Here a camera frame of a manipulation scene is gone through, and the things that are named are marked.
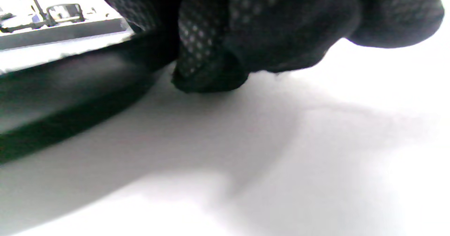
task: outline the black fabric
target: black fabric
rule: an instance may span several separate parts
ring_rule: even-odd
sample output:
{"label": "black fabric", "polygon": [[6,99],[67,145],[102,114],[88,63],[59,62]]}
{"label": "black fabric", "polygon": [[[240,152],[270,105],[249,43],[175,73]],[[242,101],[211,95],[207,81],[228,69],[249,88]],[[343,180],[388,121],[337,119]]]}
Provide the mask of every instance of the black fabric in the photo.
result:
{"label": "black fabric", "polygon": [[434,34],[440,0],[106,0],[143,31],[177,33],[175,86],[185,92],[240,87],[251,72],[318,63],[340,38],[404,47]]}

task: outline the white table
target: white table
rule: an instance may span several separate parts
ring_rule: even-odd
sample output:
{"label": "white table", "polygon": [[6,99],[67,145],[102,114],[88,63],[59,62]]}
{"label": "white table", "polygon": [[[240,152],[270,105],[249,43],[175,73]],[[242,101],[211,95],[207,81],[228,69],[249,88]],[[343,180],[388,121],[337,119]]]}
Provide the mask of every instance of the white table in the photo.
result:
{"label": "white table", "polygon": [[0,168],[0,236],[448,236],[448,19],[403,49],[122,114]]}

